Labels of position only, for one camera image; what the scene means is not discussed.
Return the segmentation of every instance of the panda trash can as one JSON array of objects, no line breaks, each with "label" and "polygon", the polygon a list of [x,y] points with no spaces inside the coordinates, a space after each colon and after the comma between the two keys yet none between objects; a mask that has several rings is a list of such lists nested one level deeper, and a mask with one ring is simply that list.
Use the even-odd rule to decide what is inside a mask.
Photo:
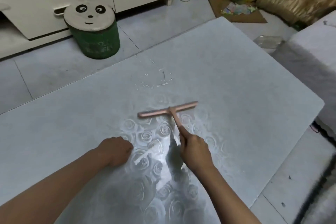
[{"label": "panda trash can", "polygon": [[92,59],[106,59],[120,48],[117,21],[112,8],[97,1],[78,1],[64,11],[79,48]]}]

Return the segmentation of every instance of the hand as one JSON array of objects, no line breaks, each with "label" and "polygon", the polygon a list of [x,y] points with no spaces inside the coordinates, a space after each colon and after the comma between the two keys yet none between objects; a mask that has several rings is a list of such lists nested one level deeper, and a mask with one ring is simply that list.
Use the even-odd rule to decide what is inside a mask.
[{"label": "hand", "polygon": [[122,137],[112,137],[103,140],[95,149],[111,167],[125,164],[132,153],[133,145]]},{"label": "hand", "polygon": [[203,138],[189,133],[180,126],[181,157],[188,168],[197,176],[200,172],[213,168],[211,153]]}]

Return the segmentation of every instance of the forearm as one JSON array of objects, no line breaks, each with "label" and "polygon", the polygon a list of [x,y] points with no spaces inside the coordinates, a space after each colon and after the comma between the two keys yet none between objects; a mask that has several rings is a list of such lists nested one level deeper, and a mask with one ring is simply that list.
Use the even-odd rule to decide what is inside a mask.
[{"label": "forearm", "polygon": [[215,167],[199,172],[197,177],[207,190],[221,223],[260,224]]},{"label": "forearm", "polygon": [[3,224],[53,224],[72,198],[107,163],[91,150],[0,207]]}]

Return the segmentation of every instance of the white table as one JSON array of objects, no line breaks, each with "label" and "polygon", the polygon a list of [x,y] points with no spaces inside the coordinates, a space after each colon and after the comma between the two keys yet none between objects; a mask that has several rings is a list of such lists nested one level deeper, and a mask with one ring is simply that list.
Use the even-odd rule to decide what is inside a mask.
[{"label": "white table", "polygon": [[323,107],[218,18],[0,115],[0,204],[122,135],[135,145],[129,162],[101,172],[58,223],[218,223],[204,188],[182,165],[176,126],[166,117],[137,119],[139,111],[193,100],[199,106],[181,113],[182,122],[207,141],[249,207]]}]

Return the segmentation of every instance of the panda face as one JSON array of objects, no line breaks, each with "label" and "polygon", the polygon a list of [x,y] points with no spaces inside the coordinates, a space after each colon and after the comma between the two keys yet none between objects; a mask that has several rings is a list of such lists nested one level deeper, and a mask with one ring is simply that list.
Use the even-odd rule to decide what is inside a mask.
[{"label": "panda face", "polygon": [[64,19],[74,28],[100,31],[112,25],[115,15],[108,5],[95,1],[82,1],[67,7]]}]

